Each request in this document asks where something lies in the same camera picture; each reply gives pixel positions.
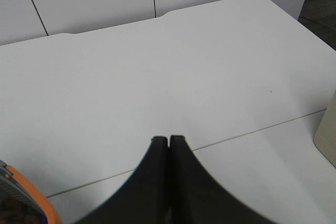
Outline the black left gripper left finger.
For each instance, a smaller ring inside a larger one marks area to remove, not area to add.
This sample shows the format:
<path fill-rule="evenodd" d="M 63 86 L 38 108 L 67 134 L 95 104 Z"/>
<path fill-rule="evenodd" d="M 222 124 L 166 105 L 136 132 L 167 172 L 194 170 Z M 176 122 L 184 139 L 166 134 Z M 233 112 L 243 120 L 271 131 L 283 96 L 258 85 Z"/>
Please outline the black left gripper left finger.
<path fill-rule="evenodd" d="M 127 181 L 77 223 L 165 223 L 167 138 L 156 136 Z"/>

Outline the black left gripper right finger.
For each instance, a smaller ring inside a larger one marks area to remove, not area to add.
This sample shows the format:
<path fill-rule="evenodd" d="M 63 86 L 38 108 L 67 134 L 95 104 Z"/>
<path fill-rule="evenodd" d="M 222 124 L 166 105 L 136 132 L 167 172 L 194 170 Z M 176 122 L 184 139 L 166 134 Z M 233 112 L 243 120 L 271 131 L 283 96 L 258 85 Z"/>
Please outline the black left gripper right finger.
<path fill-rule="evenodd" d="M 225 190 L 198 161 L 185 137 L 170 138 L 169 179 L 174 223 L 265 223 Z"/>

